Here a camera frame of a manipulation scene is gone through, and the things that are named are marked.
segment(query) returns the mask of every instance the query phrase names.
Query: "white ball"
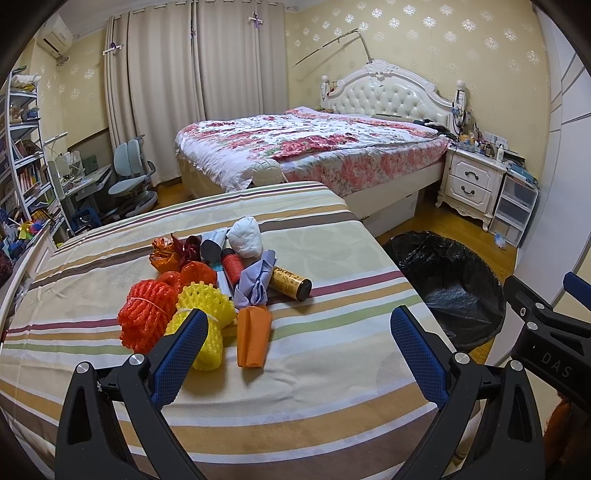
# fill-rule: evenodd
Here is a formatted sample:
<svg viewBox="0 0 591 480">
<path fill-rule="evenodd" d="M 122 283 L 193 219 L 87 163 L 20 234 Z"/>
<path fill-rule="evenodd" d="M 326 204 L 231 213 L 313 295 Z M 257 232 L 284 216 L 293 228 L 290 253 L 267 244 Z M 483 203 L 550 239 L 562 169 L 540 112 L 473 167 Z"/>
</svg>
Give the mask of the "white ball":
<svg viewBox="0 0 591 480">
<path fill-rule="evenodd" d="M 256 187 L 276 185 L 285 180 L 281 166 L 273 159 L 256 160 L 252 166 L 252 182 Z"/>
</svg>

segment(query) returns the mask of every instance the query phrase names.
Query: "white nightstand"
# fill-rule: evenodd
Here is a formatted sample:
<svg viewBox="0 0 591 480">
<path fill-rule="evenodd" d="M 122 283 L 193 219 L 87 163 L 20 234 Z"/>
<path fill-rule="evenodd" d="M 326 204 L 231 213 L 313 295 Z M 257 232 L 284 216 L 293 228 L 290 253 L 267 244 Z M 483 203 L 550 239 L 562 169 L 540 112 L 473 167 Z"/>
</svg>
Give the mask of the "white nightstand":
<svg viewBox="0 0 591 480">
<path fill-rule="evenodd" d="M 447 150 L 443 181 L 436 207 L 443 202 L 464 216 L 482 220 L 488 231 L 506 164 L 465 150 Z"/>
</svg>

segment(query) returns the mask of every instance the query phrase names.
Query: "drawer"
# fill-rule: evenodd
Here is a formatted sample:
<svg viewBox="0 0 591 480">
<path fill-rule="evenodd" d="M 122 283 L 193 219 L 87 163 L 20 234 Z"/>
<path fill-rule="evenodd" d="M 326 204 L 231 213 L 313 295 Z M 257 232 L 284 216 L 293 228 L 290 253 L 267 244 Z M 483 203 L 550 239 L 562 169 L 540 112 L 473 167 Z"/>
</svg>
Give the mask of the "drawer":
<svg viewBox="0 0 591 480">
<path fill-rule="evenodd" d="M 486 213 L 488 202 L 492 196 L 491 192 L 453 175 L 449 175 L 447 178 L 445 194 L 466 205 L 473 206 L 482 213 Z"/>
<path fill-rule="evenodd" d="M 494 168 L 487 168 L 477 161 L 471 160 L 460 155 L 454 155 L 452 160 L 452 170 L 450 172 L 455 177 L 478 185 L 489 192 L 495 184 L 497 171 Z"/>
</svg>

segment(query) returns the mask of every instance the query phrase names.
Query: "striped bed sheet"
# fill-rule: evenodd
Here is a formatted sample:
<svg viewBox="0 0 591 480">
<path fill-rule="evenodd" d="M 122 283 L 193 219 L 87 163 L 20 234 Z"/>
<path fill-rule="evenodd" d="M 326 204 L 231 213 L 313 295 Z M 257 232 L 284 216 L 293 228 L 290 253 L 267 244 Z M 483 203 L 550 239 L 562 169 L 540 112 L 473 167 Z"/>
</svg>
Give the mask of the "striped bed sheet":
<svg viewBox="0 0 591 480">
<path fill-rule="evenodd" d="M 151 241 L 198 235 L 254 216 L 278 265 L 313 282 L 311 297 L 269 300 L 264 371 L 225 360 L 191 370 L 163 415 L 210 480 L 391 478 L 428 428 L 426 402 L 389 332 L 409 306 L 451 347 L 427 306 L 344 201 L 315 182 L 228 193 L 175 205 L 69 240 L 44 265 L 0 354 L 0 408 L 50 475 L 61 405 L 74 367 L 120 365 L 117 312 L 129 288 L 154 278 Z M 155 475 L 126 410 L 115 406 L 140 468 Z"/>
</svg>

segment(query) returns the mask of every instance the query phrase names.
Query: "gold can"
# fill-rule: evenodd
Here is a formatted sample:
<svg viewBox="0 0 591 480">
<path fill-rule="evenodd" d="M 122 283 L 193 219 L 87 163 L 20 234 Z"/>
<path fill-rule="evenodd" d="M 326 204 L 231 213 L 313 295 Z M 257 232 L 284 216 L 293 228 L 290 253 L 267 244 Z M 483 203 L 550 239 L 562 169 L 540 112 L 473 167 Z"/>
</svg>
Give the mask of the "gold can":
<svg viewBox="0 0 591 480">
<path fill-rule="evenodd" d="M 308 278 L 300 277 L 288 270 L 274 267 L 269 286 L 275 290 L 296 299 L 304 301 L 310 296 L 312 282 Z"/>
</svg>

